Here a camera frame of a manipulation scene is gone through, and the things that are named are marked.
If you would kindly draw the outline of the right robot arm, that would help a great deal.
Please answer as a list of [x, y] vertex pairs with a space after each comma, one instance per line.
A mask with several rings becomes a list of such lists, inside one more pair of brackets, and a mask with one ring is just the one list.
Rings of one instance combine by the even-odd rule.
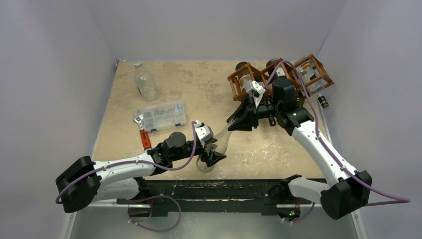
[[358, 171], [329, 144], [318, 128], [316, 118], [296, 102], [295, 87], [286, 78], [273, 82], [270, 96], [263, 98], [264, 87], [256, 81], [243, 84], [242, 103], [231, 118], [236, 118], [230, 131], [251, 131], [260, 119], [278, 124], [311, 156], [323, 173], [321, 183], [294, 175], [283, 179], [269, 190], [268, 195], [280, 196], [287, 203], [296, 198], [320, 204], [326, 214], [338, 220], [368, 205], [372, 177], [367, 171]]

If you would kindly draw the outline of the clear glass bottle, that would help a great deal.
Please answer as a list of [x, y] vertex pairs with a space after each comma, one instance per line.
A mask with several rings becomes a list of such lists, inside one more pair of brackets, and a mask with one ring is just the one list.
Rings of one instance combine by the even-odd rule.
[[[213, 137], [218, 139], [217, 142], [217, 152], [225, 154], [228, 148], [229, 139], [231, 137], [232, 132], [228, 131], [228, 127], [230, 126], [230, 123], [227, 123], [225, 127], [216, 135]], [[211, 172], [215, 166], [213, 167], [207, 167], [203, 162], [196, 162], [196, 167], [200, 172], [203, 173], [209, 173]]]
[[146, 101], [158, 99], [159, 91], [154, 74], [149, 72], [140, 61], [134, 63], [134, 68], [136, 70], [134, 81], [141, 97]]

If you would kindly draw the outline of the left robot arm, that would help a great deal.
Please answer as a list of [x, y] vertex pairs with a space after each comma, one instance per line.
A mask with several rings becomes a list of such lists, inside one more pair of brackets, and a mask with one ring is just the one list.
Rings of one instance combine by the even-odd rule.
[[92, 161], [89, 156], [77, 159], [56, 180], [56, 204], [66, 213], [80, 211], [90, 203], [107, 199], [132, 199], [141, 204], [148, 199], [147, 188], [135, 185], [136, 179], [174, 171], [173, 162], [199, 156], [208, 168], [226, 158], [228, 136], [195, 134], [187, 140], [174, 132], [162, 143], [132, 158], [115, 161]]

